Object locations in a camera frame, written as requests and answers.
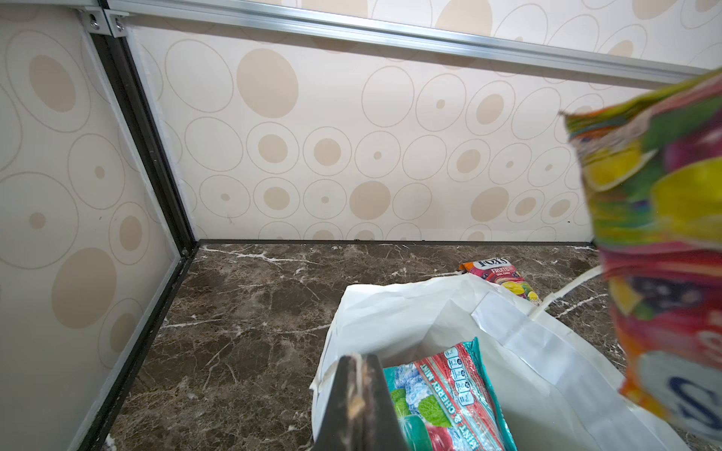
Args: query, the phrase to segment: white paper bag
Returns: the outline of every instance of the white paper bag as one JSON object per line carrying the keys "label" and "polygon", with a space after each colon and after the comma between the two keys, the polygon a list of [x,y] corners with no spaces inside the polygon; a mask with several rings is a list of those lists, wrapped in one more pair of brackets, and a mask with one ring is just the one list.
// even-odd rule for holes
{"label": "white paper bag", "polygon": [[484,365],[519,450],[688,450],[671,427],[617,393],[623,377],[592,345],[478,276],[351,285],[326,335],[311,388],[317,437],[336,362],[376,354],[410,363],[479,338]]}

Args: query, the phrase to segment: colorful candy wrapper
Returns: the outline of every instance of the colorful candy wrapper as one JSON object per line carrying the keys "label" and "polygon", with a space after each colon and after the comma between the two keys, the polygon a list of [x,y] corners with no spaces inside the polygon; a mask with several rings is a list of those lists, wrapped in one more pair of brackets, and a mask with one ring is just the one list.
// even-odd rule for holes
{"label": "colorful candy wrapper", "polygon": [[722,442],[722,71],[566,115],[619,342],[621,394]]}
{"label": "colorful candy wrapper", "polygon": [[410,450],[516,451],[478,338],[383,373]]}
{"label": "colorful candy wrapper", "polygon": [[539,301],[539,296],[536,295],[531,285],[506,258],[470,261],[462,263],[458,268],[460,271],[472,273],[493,284],[501,285],[519,297],[533,302]]}

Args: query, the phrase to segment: patterned wall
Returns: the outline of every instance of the patterned wall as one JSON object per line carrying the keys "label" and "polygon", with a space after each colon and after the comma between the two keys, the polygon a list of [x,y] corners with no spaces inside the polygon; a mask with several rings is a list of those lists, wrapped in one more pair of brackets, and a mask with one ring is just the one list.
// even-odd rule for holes
{"label": "patterned wall", "polygon": [[0,6],[0,52],[0,449],[63,450],[177,257],[77,13]]}
{"label": "patterned wall", "polygon": [[373,45],[134,23],[201,238],[589,240],[557,113],[643,92]]}
{"label": "patterned wall", "polygon": [[261,0],[421,27],[714,69],[720,0]]}

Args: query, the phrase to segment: lemon illustration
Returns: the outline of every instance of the lemon illustration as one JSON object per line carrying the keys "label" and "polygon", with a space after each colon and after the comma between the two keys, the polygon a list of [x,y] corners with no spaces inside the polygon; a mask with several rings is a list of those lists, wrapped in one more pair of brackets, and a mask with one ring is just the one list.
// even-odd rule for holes
{"label": "lemon illustration", "polygon": [[597,192],[610,190],[637,173],[656,153],[656,150],[642,152],[639,141],[619,152],[612,153],[609,149],[595,152],[582,164],[584,181]]}
{"label": "lemon illustration", "polygon": [[651,191],[660,228],[680,240],[722,247],[722,157],[665,175]]}
{"label": "lemon illustration", "polygon": [[519,294],[524,294],[524,287],[521,286],[520,284],[517,284],[516,282],[511,282],[511,281],[504,282],[503,284],[501,284],[501,286],[503,286],[510,292],[516,294],[517,296]]}
{"label": "lemon illustration", "polygon": [[619,311],[625,315],[629,315],[642,301],[642,297],[627,283],[627,279],[624,277],[612,277],[609,280],[609,293]]}

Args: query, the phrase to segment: marble countertop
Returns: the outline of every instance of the marble countertop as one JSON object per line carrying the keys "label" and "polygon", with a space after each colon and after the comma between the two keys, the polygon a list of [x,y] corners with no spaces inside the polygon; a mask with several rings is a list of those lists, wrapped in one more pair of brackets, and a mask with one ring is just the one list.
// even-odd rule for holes
{"label": "marble countertop", "polygon": [[[204,245],[113,425],[114,446],[307,449],[308,386],[346,286],[421,281],[492,257],[510,260],[540,299],[599,264],[587,246]],[[596,278],[548,312],[624,372],[608,301]]]}

